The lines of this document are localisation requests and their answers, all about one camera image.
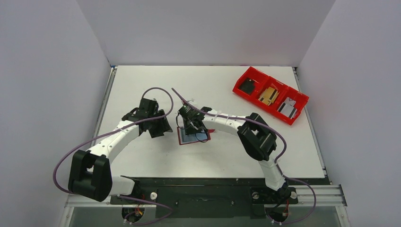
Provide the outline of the red leather card holder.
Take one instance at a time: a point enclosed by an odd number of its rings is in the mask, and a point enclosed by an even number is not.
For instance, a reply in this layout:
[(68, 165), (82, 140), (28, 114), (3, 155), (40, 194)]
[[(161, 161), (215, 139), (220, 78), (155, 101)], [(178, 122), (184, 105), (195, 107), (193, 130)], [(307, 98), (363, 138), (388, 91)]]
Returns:
[(187, 145), (192, 143), (206, 143), (211, 140), (211, 133), (215, 132), (214, 129), (211, 130), (201, 130), (195, 134), (186, 134), (185, 130), (181, 127), (177, 127), (178, 141), (179, 145)]

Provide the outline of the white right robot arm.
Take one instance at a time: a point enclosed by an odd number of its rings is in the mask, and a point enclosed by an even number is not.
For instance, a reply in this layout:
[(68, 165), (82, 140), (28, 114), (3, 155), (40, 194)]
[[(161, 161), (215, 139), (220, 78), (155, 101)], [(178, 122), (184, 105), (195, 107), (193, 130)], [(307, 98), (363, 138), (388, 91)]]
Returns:
[(186, 133), (195, 134), (216, 130), (238, 136), (246, 153), (257, 160), (268, 188), (279, 191), (286, 180), (271, 155), (277, 148), (277, 135), (267, 127), (257, 113), (236, 116), (218, 112), (210, 107), (200, 110), (185, 104), (178, 110)]

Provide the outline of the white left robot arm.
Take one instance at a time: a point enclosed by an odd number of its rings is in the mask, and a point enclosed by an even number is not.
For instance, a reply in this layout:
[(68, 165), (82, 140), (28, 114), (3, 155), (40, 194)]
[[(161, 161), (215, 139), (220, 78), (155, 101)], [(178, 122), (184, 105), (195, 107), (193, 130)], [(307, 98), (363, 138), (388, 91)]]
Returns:
[(112, 175), (111, 163), (142, 133), (149, 132), (156, 138), (172, 131), (158, 102), (142, 98), (139, 106), (125, 114), (103, 140), (86, 151), (78, 150), (73, 154), (68, 190), (96, 201), (104, 201), (108, 196), (133, 194), (138, 182)]

